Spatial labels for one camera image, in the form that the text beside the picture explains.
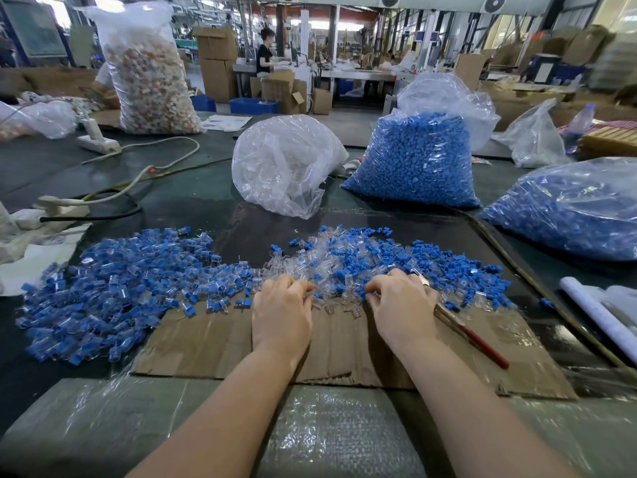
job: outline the cardboard sheet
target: cardboard sheet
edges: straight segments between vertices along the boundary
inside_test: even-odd
[[[134,362],[137,374],[225,378],[251,350],[251,312],[205,314],[197,304],[192,319],[166,313]],[[402,364],[378,335],[370,309],[358,319],[338,306],[328,315],[313,311],[312,342],[294,382],[413,389]],[[466,324],[511,363],[500,369],[465,338],[436,320],[439,336],[500,395],[577,399],[559,367],[516,310],[463,310]]]

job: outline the blue bin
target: blue bin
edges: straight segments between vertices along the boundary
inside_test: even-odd
[[[211,97],[206,97],[206,95],[193,95],[190,100],[192,101],[192,107],[195,108],[195,111],[201,112],[217,112],[217,104],[215,100]]]
[[[354,79],[340,79],[338,81],[338,94],[344,95],[354,90]]]
[[[278,114],[278,101],[239,97],[230,101],[230,112],[250,115]]]

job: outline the dark table surface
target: dark table surface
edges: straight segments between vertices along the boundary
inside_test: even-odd
[[[262,117],[254,117],[251,123]],[[127,136],[121,132],[105,134],[124,144],[153,141],[160,137]],[[194,166],[208,161],[231,157],[235,146],[232,133],[211,131],[193,136],[201,150],[178,167]],[[44,194],[57,197],[75,197],[93,192],[112,184],[128,181],[135,177],[148,164],[167,164],[190,151],[192,143],[184,139],[167,141],[150,147],[132,148],[124,154],[103,162],[81,166],[80,163],[94,157],[94,154],[81,149],[75,136],[49,141],[39,136],[30,136],[3,143],[0,151],[0,200],[9,211],[29,207],[33,201]],[[483,204],[489,204],[502,196],[514,181],[526,170],[515,168],[505,160],[494,160],[493,165],[475,164],[474,185]],[[340,188],[342,180],[328,179],[325,183],[321,214],[340,213],[342,221],[360,216],[373,218],[390,215],[409,224],[419,218],[426,218],[432,211],[423,205],[406,204],[395,201],[382,201],[360,198]],[[246,203],[235,189],[231,177],[231,163],[221,162],[210,166],[185,171],[153,182],[139,184],[131,192],[140,202],[143,212],[125,218],[95,223],[86,238],[80,243],[80,249],[99,241],[105,236],[129,236],[135,231],[148,227],[182,227],[189,225],[193,229],[211,232],[215,239],[222,241],[225,235],[250,218],[248,227],[258,229],[259,225],[269,225],[264,233],[283,235],[290,228],[306,227],[308,222],[291,220],[285,225],[272,223],[271,215],[266,211]],[[126,202],[100,204],[92,211],[94,215],[104,215],[126,210]],[[457,231],[450,227],[447,231]],[[432,241],[445,247],[449,241],[442,230]],[[539,245],[524,241],[511,235],[501,235],[500,240],[511,248],[522,265],[537,275],[544,285],[553,291],[559,290],[559,280],[573,276],[586,285],[606,287],[611,284],[637,286],[637,272],[634,265],[601,265],[559,252],[549,251]],[[259,243],[253,235],[251,242]],[[272,241],[262,241],[269,245]],[[231,252],[238,258],[243,252],[240,246],[232,247]],[[65,377],[106,378],[114,371],[106,359],[95,359],[79,367],[65,362],[33,361],[24,352],[28,341],[23,331],[15,327],[15,309],[20,305],[17,297],[0,298],[0,432],[4,433],[12,422],[24,412],[39,396],[52,385]],[[604,358],[594,349],[582,344],[577,332],[570,329],[559,316],[547,312],[531,312],[526,315],[530,325],[555,361],[565,371],[580,396],[625,396],[633,393],[632,387],[621,385],[631,378],[623,372],[611,368]],[[581,313],[582,322],[595,334],[598,329]],[[603,336],[604,345],[620,355],[617,349]]]

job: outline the clear plastic bag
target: clear plastic bag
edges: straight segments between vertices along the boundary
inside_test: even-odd
[[[601,157],[522,176],[481,217],[547,247],[637,260],[637,159]]]
[[[564,141],[548,111],[556,104],[548,99],[522,114],[502,134],[492,139],[509,146],[518,168],[540,168],[572,162],[564,151]]]
[[[173,8],[158,1],[130,3],[116,13],[95,6],[82,10],[98,26],[121,103],[123,130],[130,134],[203,132],[170,28]]]
[[[445,113],[394,110],[378,119],[365,158],[342,187],[386,199],[480,206],[466,123]]]
[[[316,119],[273,117],[237,140],[233,182],[246,201],[306,220],[319,210],[320,184],[348,158],[337,136]]]
[[[0,141],[40,133],[60,139],[75,131],[77,115],[64,101],[13,107],[0,103]]]
[[[453,72],[421,72],[398,94],[398,108],[407,115],[444,112],[462,117],[469,130],[471,150],[489,141],[500,116],[489,95],[472,92]]]

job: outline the plastic bottle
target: plastic bottle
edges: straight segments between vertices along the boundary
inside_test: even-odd
[[[562,136],[567,154],[574,154],[577,151],[578,143],[582,136],[590,129],[594,117],[594,103],[586,104],[584,110],[573,117],[573,120],[571,120],[566,132]]]

